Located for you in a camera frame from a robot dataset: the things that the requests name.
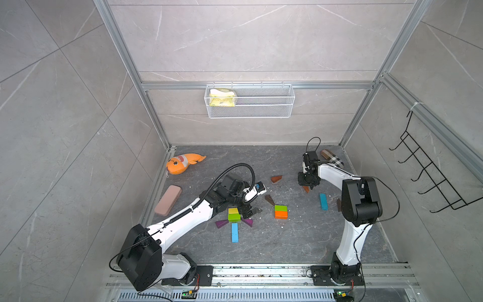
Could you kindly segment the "purple wedge block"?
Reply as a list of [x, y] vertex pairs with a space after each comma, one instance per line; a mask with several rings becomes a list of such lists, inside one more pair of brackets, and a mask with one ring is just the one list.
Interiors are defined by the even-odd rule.
[[249, 227], [253, 227], [253, 224], [254, 224], [254, 221], [250, 218], [243, 218], [241, 219], [242, 222], [244, 222], [245, 224], [247, 224]]
[[228, 220], [219, 220], [219, 221], [215, 222], [215, 225], [218, 229], [221, 229], [222, 227], [224, 227], [227, 224], [229, 224]]

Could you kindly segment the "green rectangular block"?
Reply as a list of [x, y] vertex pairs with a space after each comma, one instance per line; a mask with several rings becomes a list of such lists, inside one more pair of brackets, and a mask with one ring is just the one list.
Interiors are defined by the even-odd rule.
[[238, 223], [239, 221], [241, 221], [241, 215], [238, 213], [229, 213], [228, 221], [230, 223]]

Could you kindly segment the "light green block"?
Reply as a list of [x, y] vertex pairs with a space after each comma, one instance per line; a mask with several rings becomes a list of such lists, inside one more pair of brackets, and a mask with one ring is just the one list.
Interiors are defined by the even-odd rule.
[[287, 206], [284, 206], [284, 205], [275, 205], [274, 209], [275, 209], [275, 211], [285, 211], [285, 212], [288, 211]]

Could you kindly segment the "light blue block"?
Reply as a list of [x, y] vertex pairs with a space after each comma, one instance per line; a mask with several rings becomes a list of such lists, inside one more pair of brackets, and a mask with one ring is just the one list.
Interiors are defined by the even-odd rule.
[[231, 242], [232, 243], [238, 243], [239, 242], [238, 224], [237, 223], [231, 224]]

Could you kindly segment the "orange rectangular block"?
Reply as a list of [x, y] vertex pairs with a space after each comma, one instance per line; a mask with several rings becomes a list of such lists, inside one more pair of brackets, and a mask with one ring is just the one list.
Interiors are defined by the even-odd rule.
[[288, 219], [288, 212], [287, 211], [275, 211], [274, 218], [278, 220], [287, 220]]

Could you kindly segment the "teal block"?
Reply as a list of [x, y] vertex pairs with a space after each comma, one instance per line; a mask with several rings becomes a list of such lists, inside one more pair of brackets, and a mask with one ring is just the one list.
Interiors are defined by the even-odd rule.
[[321, 209], [324, 211], [328, 211], [328, 200], [327, 200], [326, 194], [320, 193], [319, 200], [320, 200]]

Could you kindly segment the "reddish brown wedge block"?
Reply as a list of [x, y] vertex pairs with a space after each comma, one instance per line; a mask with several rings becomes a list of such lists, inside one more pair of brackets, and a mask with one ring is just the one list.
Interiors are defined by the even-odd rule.
[[282, 178], [283, 178], [283, 176], [273, 176], [273, 177], [270, 178], [270, 180], [273, 184], [275, 184], [275, 183], [279, 182]]

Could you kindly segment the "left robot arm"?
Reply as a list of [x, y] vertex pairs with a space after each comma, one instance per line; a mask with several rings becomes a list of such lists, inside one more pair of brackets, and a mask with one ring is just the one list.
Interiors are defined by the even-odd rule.
[[138, 292], [165, 279], [190, 284], [197, 274], [196, 263], [186, 253], [170, 255], [167, 249], [196, 226], [229, 207], [249, 217], [253, 213], [252, 201], [265, 192], [262, 182], [250, 185], [229, 173], [175, 215], [149, 227], [141, 224], [132, 227], [116, 257], [116, 264]]

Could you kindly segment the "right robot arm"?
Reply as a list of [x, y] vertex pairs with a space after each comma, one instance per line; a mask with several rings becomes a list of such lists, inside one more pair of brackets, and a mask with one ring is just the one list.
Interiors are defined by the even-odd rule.
[[341, 243], [333, 255], [330, 277], [335, 284], [343, 284], [360, 274], [360, 253], [369, 230], [382, 215], [381, 199], [373, 177], [353, 175], [319, 160], [315, 151], [305, 152], [303, 171], [298, 173], [299, 184], [313, 189], [323, 180], [342, 191], [345, 225]]

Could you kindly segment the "plaid brown case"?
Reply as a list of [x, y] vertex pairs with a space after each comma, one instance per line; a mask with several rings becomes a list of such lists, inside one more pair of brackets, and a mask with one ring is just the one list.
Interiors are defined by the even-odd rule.
[[344, 168], [344, 163], [343, 161], [337, 156], [335, 155], [332, 151], [328, 150], [328, 149], [323, 149], [321, 152], [320, 152], [321, 156], [330, 164], [333, 164], [341, 169]]

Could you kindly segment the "orange fish plush toy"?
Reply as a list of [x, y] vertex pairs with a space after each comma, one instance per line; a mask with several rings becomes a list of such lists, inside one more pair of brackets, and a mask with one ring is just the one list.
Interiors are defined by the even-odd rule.
[[198, 162], [204, 161], [206, 156], [199, 154], [182, 154], [172, 157], [168, 160], [166, 169], [172, 175], [182, 174], [190, 165], [195, 165]]

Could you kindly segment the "yellow white cloth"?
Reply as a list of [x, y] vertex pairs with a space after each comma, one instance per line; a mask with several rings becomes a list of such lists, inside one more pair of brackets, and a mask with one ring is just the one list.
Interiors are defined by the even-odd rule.
[[208, 104], [211, 107], [235, 107], [237, 95], [225, 88], [210, 89]]

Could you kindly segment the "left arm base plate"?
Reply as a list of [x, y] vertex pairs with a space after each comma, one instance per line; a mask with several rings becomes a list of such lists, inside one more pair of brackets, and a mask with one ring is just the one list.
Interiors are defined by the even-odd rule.
[[213, 279], [213, 266], [198, 266], [190, 269], [182, 279], [163, 279], [161, 285], [172, 286], [211, 286]]

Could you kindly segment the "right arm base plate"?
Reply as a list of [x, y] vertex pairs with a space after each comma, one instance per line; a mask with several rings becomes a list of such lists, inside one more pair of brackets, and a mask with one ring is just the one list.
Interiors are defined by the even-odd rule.
[[365, 281], [360, 265], [355, 266], [311, 266], [310, 278], [315, 286], [363, 286]]

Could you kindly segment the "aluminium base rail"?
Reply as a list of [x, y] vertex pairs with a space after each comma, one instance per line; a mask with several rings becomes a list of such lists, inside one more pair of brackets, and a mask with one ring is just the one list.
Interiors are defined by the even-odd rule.
[[100, 301], [426, 301], [409, 264], [363, 264], [363, 274], [335, 284], [328, 265], [202, 264], [195, 279], [157, 282], [137, 291], [120, 273]]

